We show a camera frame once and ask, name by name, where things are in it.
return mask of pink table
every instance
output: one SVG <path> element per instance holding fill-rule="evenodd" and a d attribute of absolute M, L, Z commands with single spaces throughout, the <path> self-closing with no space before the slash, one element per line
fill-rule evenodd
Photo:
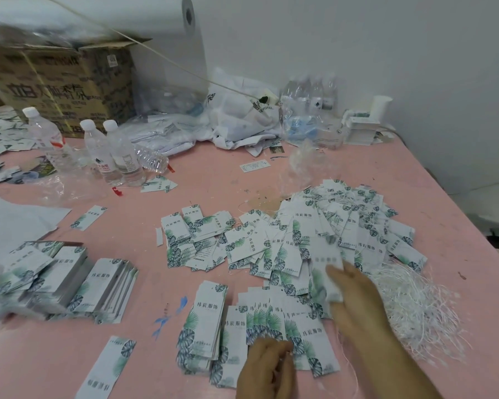
<path fill-rule="evenodd" d="M 279 155 L 291 151 L 288 146 Z M 7 153 L 3 158 L 11 166 L 37 153 Z M 399 141 L 346 146 L 326 154 L 343 166 L 342 178 L 348 184 L 371 185 L 399 211 L 397 220 L 416 228 L 414 246 L 428 257 L 426 273 L 461 296 L 456 300 L 457 311 L 473 347 L 466 352 L 466 362 L 445 359 L 448 368 L 426 363 L 422 367 L 446 398 L 499 398 L 499 255 L 495 249 Z M 252 159 L 244 149 L 224 151 L 201 143 L 171 159 L 175 173 L 167 177 L 179 184 L 171 192 L 123 188 L 123 196 L 118 197 L 108 190 L 101 201 L 73 207 L 48 239 L 85 242 L 93 259 L 131 260 L 140 273 L 129 305 L 122 323 L 115 325 L 97 326 L 87 320 L 38 322 L 20 316 L 1 323 L 0 398 L 73 398 L 111 335 L 137 341 L 111 399 L 233 398 L 232 389 L 214 388 L 205 377 L 182 375 L 175 363 L 175 343 L 204 279 L 229 286 L 226 304 L 234 304 L 233 298 L 248 286 L 262 285 L 262 279 L 247 270 L 229 274 L 226 262 L 209 273 L 167 268 L 166 242 L 155 246 L 154 228 L 161 226 L 162 216 L 191 204 L 200 204 L 205 215 L 227 209 L 238 217 L 239 207 L 248 209 L 244 201 L 259 190 L 274 188 L 287 165 L 286 158 L 270 160 L 269 150 L 263 155 Z M 263 158 L 272 166 L 242 173 L 239 165 Z M 0 196 L 14 203 L 34 204 L 36 193 L 30 186 L 0 184 Z M 84 232 L 70 229 L 94 204 L 108 207 L 106 214 Z M 175 315 L 184 295 L 189 304 Z M 172 318 L 156 340 L 154 321 L 164 313 Z M 323 387 L 338 398 L 352 397 L 355 391 L 353 372 L 346 366 L 331 325 L 326 329 L 343 370 L 316 382 L 309 372 L 299 372 L 299 397 L 315 393 L 331 397 Z"/>

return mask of paper roll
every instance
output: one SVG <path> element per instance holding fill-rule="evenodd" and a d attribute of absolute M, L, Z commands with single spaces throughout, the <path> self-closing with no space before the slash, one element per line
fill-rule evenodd
<path fill-rule="evenodd" d="M 386 110 L 392 101 L 393 98 L 391 97 L 375 95 L 373 97 L 373 101 L 371 102 L 370 119 L 379 120 L 379 122 L 382 123 Z"/>
<path fill-rule="evenodd" d="M 191 0 L 56 0 L 126 34 L 192 35 L 196 18 Z M 0 0 L 0 21 L 21 28 L 65 30 L 92 23 L 49 0 Z"/>

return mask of hand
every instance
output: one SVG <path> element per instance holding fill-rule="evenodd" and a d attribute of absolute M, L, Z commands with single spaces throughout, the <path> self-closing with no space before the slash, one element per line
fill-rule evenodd
<path fill-rule="evenodd" d="M 366 275 L 348 262 L 344 262 L 343 271 L 328 265 L 326 272 L 344 296 L 344 302 L 330 303 L 333 319 L 344 336 L 355 346 L 380 337 L 395 339 L 379 291 Z"/>
<path fill-rule="evenodd" d="M 293 348 L 290 341 L 257 339 L 238 376 L 236 399 L 289 399 L 296 370 L 294 359 L 287 352 Z"/>

